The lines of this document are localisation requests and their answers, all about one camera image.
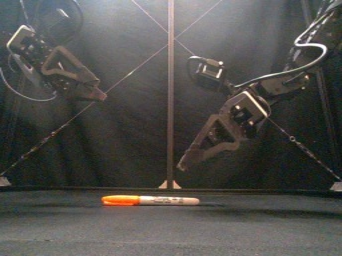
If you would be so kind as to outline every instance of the black floor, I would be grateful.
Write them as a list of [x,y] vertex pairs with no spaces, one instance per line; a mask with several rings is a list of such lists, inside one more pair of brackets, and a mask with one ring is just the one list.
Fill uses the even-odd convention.
[[199,206],[103,207],[111,194],[2,192],[0,255],[341,255],[341,197],[193,192]]

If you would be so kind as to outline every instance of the marker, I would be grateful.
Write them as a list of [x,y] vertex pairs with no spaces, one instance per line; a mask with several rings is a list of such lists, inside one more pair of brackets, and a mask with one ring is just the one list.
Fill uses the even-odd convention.
[[162,196],[131,196],[115,195],[102,198],[106,206],[134,206],[134,205],[198,205],[199,199],[191,197],[162,197]]

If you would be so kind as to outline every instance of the metal pole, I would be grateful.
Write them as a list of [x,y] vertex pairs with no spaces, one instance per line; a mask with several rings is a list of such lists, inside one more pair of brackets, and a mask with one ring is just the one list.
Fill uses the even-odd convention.
[[[314,20],[312,15],[309,0],[302,0],[302,10],[304,10],[305,22],[306,22],[306,25],[309,26]],[[341,161],[340,150],[338,150],[337,131],[334,127],[334,119],[332,114],[333,113],[332,102],[329,99],[329,92],[326,88],[325,74],[324,74],[322,68],[318,69],[316,73],[316,77],[317,77],[317,86],[318,86],[324,115],[325,115],[325,123],[328,127],[329,146],[330,146],[332,158],[333,158],[333,169],[341,171],[342,161]]]
[[174,40],[175,3],[169,0],[169,104],[167,104],[167,189],[174,189]]

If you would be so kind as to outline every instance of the black fabric backdrop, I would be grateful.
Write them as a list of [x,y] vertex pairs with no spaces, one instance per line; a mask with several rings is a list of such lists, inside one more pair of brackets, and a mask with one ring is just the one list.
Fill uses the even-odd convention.
[[[34,14],[35,1],[26,1]],[[167,177],[169,2],[79,0],[84,25],[67,45],[108,92],[70,126],[7,173],[15,185],[158,187]],[[19,4],[2,1],[3,30],[23,24]],[[222,60],[241,83],[279,72],[305,29],[301,1],[177,0],[174,164],[226,98],[197,87],[186,72],[195,54]],[[18,75],[11,75],[18,84]],[[59,98],[20,100],[2,86],[3,169],[88,103]],[[273,118],[332,165],[317,85],[273,109]],[[333,179],[266,122],[258,138],[189,172],[174,169],[183,188],[328,189]]]

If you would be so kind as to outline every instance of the cable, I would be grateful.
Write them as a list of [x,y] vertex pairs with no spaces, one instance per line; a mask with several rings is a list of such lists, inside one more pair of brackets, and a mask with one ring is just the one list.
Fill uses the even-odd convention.
[[[39,34],[44,34],[44,27],[43,27],[43,33],[39,32],[42,24],[40,24],[40,9],[42,9],[42,4],[44,3],[46,0],[40,0],[36,4],[36,8],[35,8],[35,14],[34,14],[34,22],[32,22],[32,26],[36,28],[36,31]],[[78,3],[76,0],[63,0],[66,2],[71,2],[74,4],[74,6],[76,7],[78,13],[79,13],[79,22],[78,22],[78,26],[75,28],[75,31],[72,31],[71,35],[68,35],[67,39],[63,40],[63,42],[60,42],[62,44],[66,44],[67,42],[70,42],[72,40],[72,38],[79,34],[82,27],[83,27],[83,23],[84,23],[84,16],[83,16],[83,11],[80,8],[80,5]]]
[[0,76],[2,76],[2,79],[4,81],[4,84],[7,86],[7,88],[18,95],[20,96],[22,98],[24,98],[26,100],[30,100],[30,101],[35,101],[35,102],[48,102],[48,101],[52,101],[56,99],[58,97],[58,94],[56,94],[56,91],[54,92],[54,97],[48,98],[48,99],[35,99],[35,98],[31,98],[28,96],[26,96],[24,94],[22,94],[20,92],[18,92],[15,90],[15,88],[10,85],[10,83],[7,82],[6,80],[6,76],[4,76],[4,72],[3,72],[3,69],[0,68]]
[[298,72],[302,72],[302,71],[306,71],[309,70],[312,67],[314,67],[316,65],[318,65],[318,63],[324,60],[324,58],[326,57],[328,55],[328,47],[324,45],[324,44],[318,44],[318,43],[305,43],[305,44],[301,44],[299,41],[302,40],[302,37],[306,35],[306,33],[309,33],[313,28],[324,21],[324,19],[329,16],[329,13],[326,13],[313,24],[312,26],[306,29],[306,31],[298,36],[298,38],[295,39],[294,41],[294,45],[298,47],[298,48],[302,48],[302,47],[317,47],[317,48],[321,48],[322,50],[322,53],[321,53],[321,56],[313,61],[310,62],[309,64],[306,64],[305,66],[299,67],[299,68],[295,68],[295,69],[291,69],[289,71],[285,71],[285,72],[281,72],[281,73],[274,73],[274,74],[270,74],[270,75],[265,75],[265,76],[261,76],[258,78],[254,78],[251,79],[250,81],[239,84],[239,85],[235,85],[234,87],[235,88],[241,88],[241,87],[246,87],[249,86],[250,84],[255,83],[255,82],[259,82],[261,80],[265,80],[265,79],[270,79],[270,78],[277,78],[277,77],[282,77],[282,76],[286,76],[286,75],[291,75],[291,74],[295,74]]

